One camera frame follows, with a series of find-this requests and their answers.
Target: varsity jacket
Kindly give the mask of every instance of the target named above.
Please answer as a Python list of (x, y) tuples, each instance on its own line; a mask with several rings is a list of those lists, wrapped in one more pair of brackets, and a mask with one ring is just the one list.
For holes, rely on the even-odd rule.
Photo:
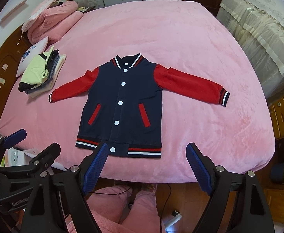
[(120, 58), (87, 70), (84, 76), (49, 95), (56, 102), (88, 91), (76, 147), (94, 150), (106, 141), (110, 155), (160, 158), (162, 90), (226, 106), (221, 85), (149, 62), (141, 54)]

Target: red pocket trim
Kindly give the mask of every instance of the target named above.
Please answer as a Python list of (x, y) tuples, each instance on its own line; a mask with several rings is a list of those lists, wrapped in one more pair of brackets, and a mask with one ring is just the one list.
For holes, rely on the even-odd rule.
[(92, 116), (90, 117), (90, 119), (88, 121), (88, 124), (91, 125), (93, 123), (93, 121), (95, 120), (96, 116), (99, 113), (100, 108), (101, 108), (101, 104), (98, 103), (98, 105), (96, 106), (96, 109), (94, 110)]
[(139, 110), (140, 110), (140, 114), (141, 114), (144, 126), (145, 127), (151, 126), (151, 123), (149, 122), (149, 118), (147, 117), (143, 103), (139, 104)]

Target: blue gripper pad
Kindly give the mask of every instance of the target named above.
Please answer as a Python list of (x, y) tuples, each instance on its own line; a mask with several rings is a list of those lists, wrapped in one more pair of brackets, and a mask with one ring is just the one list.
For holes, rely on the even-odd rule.
[(6, 137), (3, 142), (4, 149), (10, 149), (16, 144), (20, 143), (26, 138), (26, 131), (24, 129), (18, 130), (10, 136)]
[(84, 194), (91, 192), (96, 186), (96, 182), (102, 172), (103, 166), (108, 156), (108, 146), (104, 143), (96, 154), (87, 172), (84, 175), (82, 191)]
[(214, 191), (214, 170), (215, 165), (209, 157), (203, 156), (194, 143), (186, 147), (186, 158), (190, 164), (202, 191), (209, 196)]

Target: jacket collar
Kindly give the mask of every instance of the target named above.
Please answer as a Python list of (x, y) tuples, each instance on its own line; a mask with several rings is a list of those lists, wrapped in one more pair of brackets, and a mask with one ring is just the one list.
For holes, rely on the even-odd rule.
[(145, 58), (140, 53), (138, 53), (136, 55), (125, 56), (123, 58), (117, 55), (111, 60), (111, 62), (114, 64), (114, 66), (121, 69), (121, 68), (131, 68), (131, 67), (137, 66), (144, 59)]

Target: light green garment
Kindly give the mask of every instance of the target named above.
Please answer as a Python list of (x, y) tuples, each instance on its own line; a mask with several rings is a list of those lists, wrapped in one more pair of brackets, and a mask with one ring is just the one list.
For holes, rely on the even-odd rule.
[(21, 81), (30, 85), (40, 85), (48, 79), (48, 70), (46, 69), (47, 62), (53, 47), (49, 51), (36, 55), (25, 69)]

